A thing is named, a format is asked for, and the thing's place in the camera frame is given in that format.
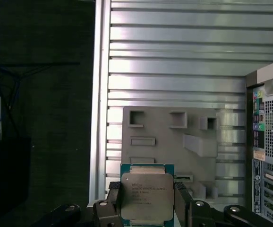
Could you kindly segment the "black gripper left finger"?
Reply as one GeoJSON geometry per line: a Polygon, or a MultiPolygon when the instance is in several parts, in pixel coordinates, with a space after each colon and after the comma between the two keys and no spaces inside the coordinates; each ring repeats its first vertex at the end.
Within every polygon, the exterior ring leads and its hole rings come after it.
{"type": "Polygon", "coordinates": [[[121,182],[110,182],[106,199],[97,200],[86,208],[88,220],[81,221],[82,211],[76,204],[60,205],[42,217],[43,227],[120,227],[121,182]]]}

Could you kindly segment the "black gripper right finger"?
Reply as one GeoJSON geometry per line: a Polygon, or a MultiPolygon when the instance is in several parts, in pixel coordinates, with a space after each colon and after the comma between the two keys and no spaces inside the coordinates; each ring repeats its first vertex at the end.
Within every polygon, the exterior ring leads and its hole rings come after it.
{"type": "Polygon", "coordinates": [[[223,211],[207,202],[195,200],[182,182],[174,184],[174,211],[182,227],[255,227],[254,213],[239,205],[228,205],[223,211]]]}

